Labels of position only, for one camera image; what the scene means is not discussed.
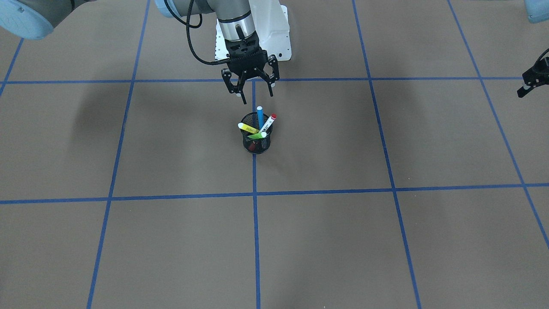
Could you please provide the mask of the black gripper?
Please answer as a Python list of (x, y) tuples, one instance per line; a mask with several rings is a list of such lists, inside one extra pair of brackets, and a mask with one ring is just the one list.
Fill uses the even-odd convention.
[(523, 85), (516, 90), (518, 98), (524, 98), (535, 87), (548, 84), (549, 78), (549, 57), (543, 57), (522, 74)]
[[(239, 41), (225, 40), (225, 45), (229, 61), (228, 68), (221, 70), (221, 76), (228, 92), (239, 96), (243, 104), (247, 104), (244, 94), (246, 79), (261, 77), (268, 78), (267, 87), (269, 95), (272, 97), (273, 87), (276, 81), (280, 80), (279, 61), (276, 55), (268, 56), (267, 51), (259, 46), (259, 41), (252, 38)], [(272, 70), (269, 75), (264, 71), (266, 64)], [(235, 84), (231, 82), (233, 73), (239, 76)]]

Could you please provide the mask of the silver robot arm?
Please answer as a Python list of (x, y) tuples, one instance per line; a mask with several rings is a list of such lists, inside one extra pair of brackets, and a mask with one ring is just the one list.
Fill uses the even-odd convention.
[[(39, 40), (53, 33), (84, 0), (3, 0), (1, 26), (23, 39)], [(221, 76), (229, 93), (246, 103), (245, 82), (261, 78), (272, 87), (280, 79), (278, 61), (281, 54), (267, 51), (266, 40), (272, 23), (280, 21), (288, 30), (287, 19), (278, 0), (157, 0), (161, 14), (175, 18), (185, 26), (190, 52), (197, 61), (206, 65), (227, 65)], [(202, 25), (203, 16), (214, 13), (226, 47), (224, 59), (206, 61), (196, 54), (190, 30)]]
[[(549, 2), (547, 0), (525, 0), (527, 18), (530, 23), (541, 23), (549, 19)], [(523, 74), (523, 85), (516, 91), (519, 98), (523, 98), (535, 88), (549, 84), (549, 50), (539, 55), (534, 64)]]

